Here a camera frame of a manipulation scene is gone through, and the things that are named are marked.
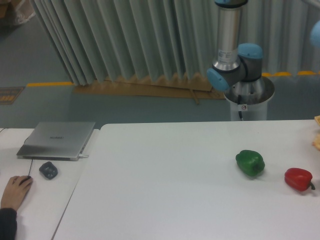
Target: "hand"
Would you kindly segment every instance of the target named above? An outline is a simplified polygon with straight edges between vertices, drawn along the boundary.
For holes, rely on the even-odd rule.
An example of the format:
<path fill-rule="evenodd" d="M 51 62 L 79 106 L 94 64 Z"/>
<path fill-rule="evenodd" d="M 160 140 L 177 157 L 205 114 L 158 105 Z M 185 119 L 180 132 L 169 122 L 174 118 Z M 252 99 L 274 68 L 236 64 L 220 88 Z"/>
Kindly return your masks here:
<path fill-rule="evenodd" d="M 21 206 L 33 179 L 28 176 L 13 176 L 9 179 L 1 199 L 1 209 L 12 208 L 15 211 Z"/>

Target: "sleeve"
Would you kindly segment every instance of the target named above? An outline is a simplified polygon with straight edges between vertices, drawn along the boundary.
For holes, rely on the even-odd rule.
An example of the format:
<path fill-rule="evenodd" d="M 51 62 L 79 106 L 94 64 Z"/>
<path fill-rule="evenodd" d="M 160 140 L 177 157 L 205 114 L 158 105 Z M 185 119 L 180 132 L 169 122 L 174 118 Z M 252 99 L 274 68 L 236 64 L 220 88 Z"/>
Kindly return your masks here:
<path fill-rule="evenodd" d="M 0 239 L 15 240 L 17 231 L 17 212 L 12 208 L 0 209 Z"/>

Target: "silver laptop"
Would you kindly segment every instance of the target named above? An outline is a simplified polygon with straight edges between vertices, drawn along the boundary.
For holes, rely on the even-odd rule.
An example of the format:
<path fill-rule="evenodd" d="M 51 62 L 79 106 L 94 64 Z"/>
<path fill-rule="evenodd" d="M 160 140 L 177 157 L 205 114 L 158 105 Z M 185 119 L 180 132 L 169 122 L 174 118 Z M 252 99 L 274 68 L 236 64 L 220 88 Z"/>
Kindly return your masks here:
<path fill-rule="evenodd" d="M 76 161 L 95 122 L 40 122 L 16 154 L 19 158 Z"/>

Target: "floor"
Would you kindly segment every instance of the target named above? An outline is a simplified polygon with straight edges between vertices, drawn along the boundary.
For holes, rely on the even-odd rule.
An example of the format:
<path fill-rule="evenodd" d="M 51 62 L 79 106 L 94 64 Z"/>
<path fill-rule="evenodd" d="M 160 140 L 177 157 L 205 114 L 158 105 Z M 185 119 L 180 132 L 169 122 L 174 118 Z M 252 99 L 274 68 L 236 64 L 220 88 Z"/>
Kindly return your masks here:
<path fill-rule="evenodd" d="M 320 115 L 320 76 L 270 78 L 275 95 L 268 120 L 313 119 Z M 0 87 L 69 81 L 38 19 L 0 29 Z M 41 121 L 113 123 L 229 121 L 226 100 L 72 93 L 73 86 L 26 87 L 12 105 L 0 105 L 0 128 L 34 128 Z"/>

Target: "pepper stem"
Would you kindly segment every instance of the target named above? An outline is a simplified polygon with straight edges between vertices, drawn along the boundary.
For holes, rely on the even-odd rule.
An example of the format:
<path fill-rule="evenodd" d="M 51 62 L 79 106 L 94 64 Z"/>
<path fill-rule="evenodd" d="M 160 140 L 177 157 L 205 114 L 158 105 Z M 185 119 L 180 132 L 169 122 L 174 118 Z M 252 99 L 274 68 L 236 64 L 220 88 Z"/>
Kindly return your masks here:
<path fill-rule="evenodd" d="M 312 189 L 312 190 L 316 190 L 315 185 L 313 185 L 312 182 L 310 182 L 310 186 L 311 186 L 311 189 Z"/>

